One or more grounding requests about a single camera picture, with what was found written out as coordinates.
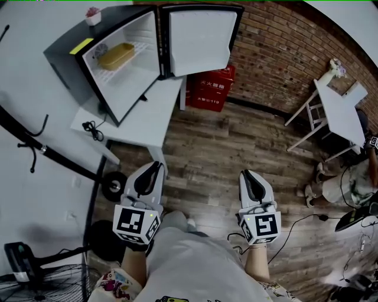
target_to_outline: yellow label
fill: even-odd
[[[89,44],[89,42],[93,41],[92,38],[86,38],[83,42],[81,42],[78,46],[76,46],[74,49],[72,49],[70,51],[70,54],[77,54],[81,49],[83,49],[83,47],[87,44]]]

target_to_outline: person's arm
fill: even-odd
[[[373,186],[378,187],[378,165],[376,152],[373,148],[367,149],[367,154],[369,156],[369,174],[372,180]]]
[[[132,278],[134,278],[142,287],[145,287],[147,281],[145,252],[134,252],[130,248],[126,248],[120,267]]]
[[[245,271],[256,281],[270,282],[266,245],[257,244],[249,247]]]

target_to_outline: white desk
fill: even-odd
[[[180,88],[183,88],[181,89],[180,103],[184,102],[185,104],[185,82],[185,77],[156,81],[145,93],[148,100],[138,101],[119,127],[116,127],[107,118],[106,122],[97,130],[104,134],[104,139],[147,147],[152,158],[164,164],[167,175],[168,169],[162,145]],[[104,118],[105,114],[98,113],[96,102],[88,101],[79,108],[71,124],[71,129],[80,133],[98,152],[118,165],[119,159],[104,144],[94,141],[91,134],[86,132],[82,126],[84,122],[90,121],[99,125]]]
[[[308,133],[301,140],[288,148],[291,151],[297,147],[304,140],[309,138],[320,128],[328,124],[330,131],[351,141],[353,144],[363,147],[365,137],[361,127],[359,117],[356,112],[356,108],[339,95],[337,92],[329,88],[328,86],[318,85],[318,81],[314,80],[317,90],[306,101],[304,105],[292,116],[292,118],[285,123],[289,124],[292,119],[299,114],[301,110],[317,95],[319,94],[322,106],[324,108],[326,119],[318,120],[319,125],[315,127],[310,133]]]

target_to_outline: white flower pot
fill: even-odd
[[[86,18],[85,21],[89,26],[95,26],[101,22],[101,12],[98,12],[96,15]]]
[[[336,75],[335,70],[328,70],[325,74],[322,75],[322,77],[318,80],[318,84],[320,85],[328,85],[328,83],[333,79],[333,77]]]

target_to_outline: mini fridge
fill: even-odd
[[[244,8],[235,5],[182,4],[113,6],[102,21],[82,21],[44,54],[79,105],[97,101],[115,125],[157,79],[225,68]],[[132,56],[115,70],[99,59],[115,46],[133,45]]]

